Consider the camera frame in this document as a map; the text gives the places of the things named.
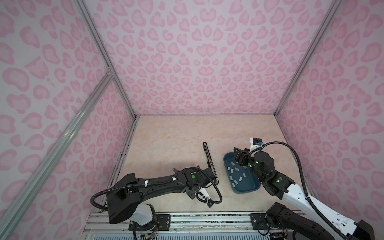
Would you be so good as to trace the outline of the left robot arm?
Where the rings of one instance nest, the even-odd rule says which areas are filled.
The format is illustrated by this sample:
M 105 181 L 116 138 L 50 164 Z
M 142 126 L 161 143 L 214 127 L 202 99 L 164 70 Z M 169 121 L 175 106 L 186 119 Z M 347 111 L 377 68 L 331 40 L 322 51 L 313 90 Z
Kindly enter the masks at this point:
M 134 214 L 139 204 L 159 196 L 185 193 L 191 199 L 208 184 L 215 182 L 212 169 L 200 170 L 195 167 L 174 169 L 170 176 L 143 179 L 128 174 L 118 181 L 107 193 L 107 208 L 110 224 L 119 224 Z

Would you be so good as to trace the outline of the black stapler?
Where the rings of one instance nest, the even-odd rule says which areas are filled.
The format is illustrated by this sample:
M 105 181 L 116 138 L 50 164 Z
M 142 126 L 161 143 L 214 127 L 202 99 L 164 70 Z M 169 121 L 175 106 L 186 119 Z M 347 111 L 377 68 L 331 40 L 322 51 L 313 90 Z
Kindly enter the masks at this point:
M 216 172 L 216 169 L 215 169 L 215 166 L 214 166 L 207 142 L 203 142 L 203 149 L 204 149 L 204 152 L 205 152 L 207 160 L 208 160 L 208 166 L 209 166 L 209 168 L 211 168 L 211 170 L 215 176 L 214 184 L 218 185 L 219 184 L 219 178 L 218 178 L 218 175 L 217 175 L 217 172 Z

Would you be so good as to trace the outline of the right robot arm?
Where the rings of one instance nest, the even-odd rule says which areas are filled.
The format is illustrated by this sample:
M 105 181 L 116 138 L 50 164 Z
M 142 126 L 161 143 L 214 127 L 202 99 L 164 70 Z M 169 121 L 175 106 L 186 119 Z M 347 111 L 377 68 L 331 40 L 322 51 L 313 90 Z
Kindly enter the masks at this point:
M 285 205 L 274 203 L 266 212 L 270 228 L 291 229 L 310 240 L 373 240 L 373 227 L 361 220 L 356 222 L 334 211 L 311 196 L 294 180 L 275 168 L 275 161 L 261 148 L 249 150 L 234 148 L 235 161 L 247 167 L 264 189 L 305 215 L 294 213 Z

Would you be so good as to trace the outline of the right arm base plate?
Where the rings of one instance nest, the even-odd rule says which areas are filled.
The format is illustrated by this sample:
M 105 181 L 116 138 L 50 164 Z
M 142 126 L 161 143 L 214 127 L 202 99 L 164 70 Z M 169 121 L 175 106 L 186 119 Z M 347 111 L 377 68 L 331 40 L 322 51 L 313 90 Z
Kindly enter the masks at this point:
M 251 213 L 251 224 L 253 230 L 267 231 L 270 227 L 267 224 L 266 213 Z

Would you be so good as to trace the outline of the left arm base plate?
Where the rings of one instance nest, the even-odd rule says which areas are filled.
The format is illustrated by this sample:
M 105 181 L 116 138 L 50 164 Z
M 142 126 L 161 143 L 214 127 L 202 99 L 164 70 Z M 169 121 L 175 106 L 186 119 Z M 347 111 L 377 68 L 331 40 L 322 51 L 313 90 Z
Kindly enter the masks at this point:
M 134 230 L 139 232 L 153 232 L 157 231 L 169 231 L 171 224 L 171 215 L 169 214 L 159 214 L 155 217 L 154 220 L 149 222 L 144 226 L 140 226 L 135 222 L 130 222 L 129 231 L 133 232 Z

